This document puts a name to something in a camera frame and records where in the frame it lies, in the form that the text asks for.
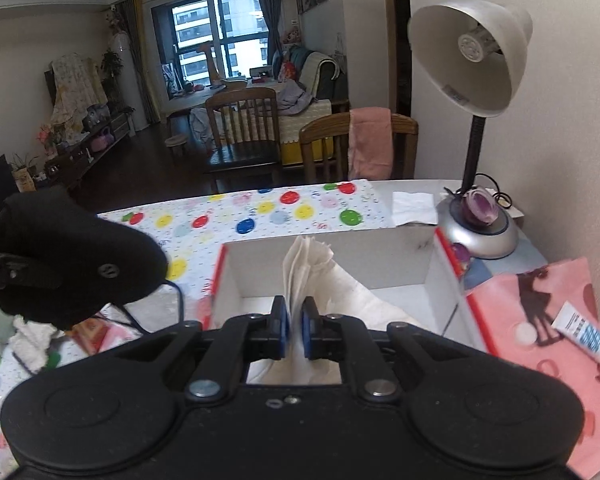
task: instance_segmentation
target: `white tube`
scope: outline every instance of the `white tube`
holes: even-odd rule
[[[600,330],[571,303],[564,303],[551,326],[600,363]]]

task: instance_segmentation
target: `balloon print tablecloth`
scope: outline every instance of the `balloon print tablecloth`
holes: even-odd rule
[[[390,226],[384,206],[365,180],[187,198],[101,216],[141,230],[160,244],[170,260],[168,278],[177,282],[186,295],[187,319],[199,315],[199,301],[208,295],[216,257],[224,242]],[[160,298],[161,293],[166,296],[169,291],[158,291],[155,297]],[[172,324],[174,305],[165,307],[161,317],[164,326]],[[117,341],[124,339],[121,335]],[[54,357],[63,365],[85,354],[67,340]],[[28,377],[10,349],[0,349],[0,406],[4,396]],[[0,432],[0,478],[15,467]]]

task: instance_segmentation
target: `chair backrest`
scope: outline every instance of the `chair backrest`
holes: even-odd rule
[[[252,140],[280,143],[278,102],[273,88],[245,88],[219,92],[205,104],[216,146]],[[215,112],[220,113],[222,134]]]
[[[345,180],[349,173],[347,152],[349,151],[349,112],[321,117],[300,130],[299,141],[304,165],[306,184],[316,184],[315,156],[313,143],[320,141],[324,181],[331,180],[331,164],[335,161],[335,177]],[[418,123],[404,115],[392,114],[391,126],[394,134],[404,134],[404,163],[402,177],[413,178],[418,146]],[[333,137],[333,156],[328,159],[328,139]]]

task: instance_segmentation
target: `white lamp shade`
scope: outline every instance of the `white lamp shade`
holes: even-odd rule
[[[462,54],[459,38],[481,25],[497,42],[479,62]],[[413,15],[409,38],[414,56],[435,85],[453,102],[480,117],[509,106],[525,71],[533,25],[526,10],[483,0],[423,7]]]

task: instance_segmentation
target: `silver lamp base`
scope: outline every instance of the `silver lamp base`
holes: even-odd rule
[[[518,244],[518,228],[500,208],[498,219],[487,227],[476,227],[462,217],[461,199],[449,196],[438,204],[438,226],[451,243],[464,245],[472,256],[495,260],[511,254]]]

